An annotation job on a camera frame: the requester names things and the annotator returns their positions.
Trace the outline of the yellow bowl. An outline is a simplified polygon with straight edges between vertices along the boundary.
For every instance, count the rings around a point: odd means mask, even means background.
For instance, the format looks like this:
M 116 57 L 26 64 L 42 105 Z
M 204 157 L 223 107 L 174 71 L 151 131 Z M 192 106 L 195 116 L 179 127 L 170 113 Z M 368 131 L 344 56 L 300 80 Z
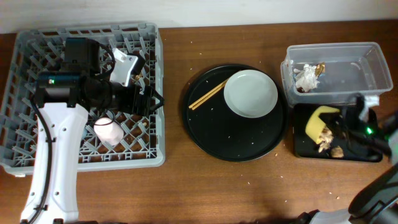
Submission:
M 307 136 L 313 140 L 316 144 L 320 144 L 320 135 L 324 128 L 326 127 L 325 122 L 323 122 L 319 116 L 321 113 L 338 113 L 340 110 L 337 108 L 332 108 L 329 106 L 319 106 L 310 116 L 307 125 L 305 127 L 305 133 Z

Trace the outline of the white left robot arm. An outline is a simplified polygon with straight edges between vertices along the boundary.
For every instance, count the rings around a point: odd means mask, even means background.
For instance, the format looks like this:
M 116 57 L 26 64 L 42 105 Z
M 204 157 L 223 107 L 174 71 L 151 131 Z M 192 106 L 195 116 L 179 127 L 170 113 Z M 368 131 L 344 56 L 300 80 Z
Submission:
M 56 71 L 39 74 L 30 99 L 38 118 L 37 149 L 22 223 L 76 223 L 76 178 L 81 137 L 92 108 L 149 116 L 164 105 L 151 86 L 132 85 L 146 63 L 140 54 L 106 49 L 111 68 L 101 69 L 105 46 L 69 37 Z

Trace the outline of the pink plastic cup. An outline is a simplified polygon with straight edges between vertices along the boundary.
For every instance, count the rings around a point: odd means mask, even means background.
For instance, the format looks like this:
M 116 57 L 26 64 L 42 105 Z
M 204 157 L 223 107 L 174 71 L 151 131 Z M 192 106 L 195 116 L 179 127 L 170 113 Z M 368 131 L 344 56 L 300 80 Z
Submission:
M 124 137 L 124 131 L 119 124 L 109 118 L 100 118 L 94 123 L 94 132 L 101 142 L 115 146 Z

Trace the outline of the white paper napkin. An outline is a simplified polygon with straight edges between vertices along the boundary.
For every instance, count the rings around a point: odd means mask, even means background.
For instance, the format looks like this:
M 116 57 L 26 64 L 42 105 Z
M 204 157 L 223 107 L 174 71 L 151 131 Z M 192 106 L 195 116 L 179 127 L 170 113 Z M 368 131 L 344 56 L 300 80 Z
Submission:
M 305 64 L 302 70 L 294 69 L 295 87 L 302 92 L 316 89 L 320 83 L 317 78 L 318 66 Z

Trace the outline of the food scraps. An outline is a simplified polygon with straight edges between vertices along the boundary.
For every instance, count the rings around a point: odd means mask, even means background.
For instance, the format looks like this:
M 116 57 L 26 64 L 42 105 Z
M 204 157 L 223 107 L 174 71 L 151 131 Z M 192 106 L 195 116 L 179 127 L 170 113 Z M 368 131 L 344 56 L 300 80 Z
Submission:
M 318 152 L 327 152 L 332 158 L 343 158 L 343 149 L 340 146 L 331 146 L 333 139 L 332 131 L 324 127 L 317 139 Z

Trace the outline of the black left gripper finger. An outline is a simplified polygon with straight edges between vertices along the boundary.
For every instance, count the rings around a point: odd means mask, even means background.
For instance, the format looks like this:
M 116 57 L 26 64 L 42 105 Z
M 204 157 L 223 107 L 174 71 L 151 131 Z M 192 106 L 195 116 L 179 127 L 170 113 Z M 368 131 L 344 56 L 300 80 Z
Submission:
M 149 91 L 150 91 L 150 96 L 152 98 L 158 99 L 161 103 L 164 102 L 164 98 L 155 90 L 155 88 L 150 86 Z
M 147 111 L 146 111 L 146 116 L 150 116 L 151 114 L 155 113 L 159 108 L 163 107 L 164 102 L 160 101 L 159 103 L 156 103 L 154 105 L 149 105 L 147 107 Z

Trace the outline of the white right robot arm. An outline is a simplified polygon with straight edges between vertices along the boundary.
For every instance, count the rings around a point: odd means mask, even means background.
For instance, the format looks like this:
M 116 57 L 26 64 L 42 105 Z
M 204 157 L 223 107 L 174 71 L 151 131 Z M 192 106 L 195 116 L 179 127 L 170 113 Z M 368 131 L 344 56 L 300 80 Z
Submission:
M 327 127 L 335 137 L 345 140 L 347 150 L 356 157 L 359 154 L 351 150 L 353 143 L 384 154 L 392 167 L 362 189 L 346 210 L 304 212 L 295 223 L 397 223 L 397 113 L 379 128 L 373 110 L 368 110 L 367 122 L 359 118 L 360 112 L 358 107 L 319 106 L 307 119 L 305 133 L 316 142 Z

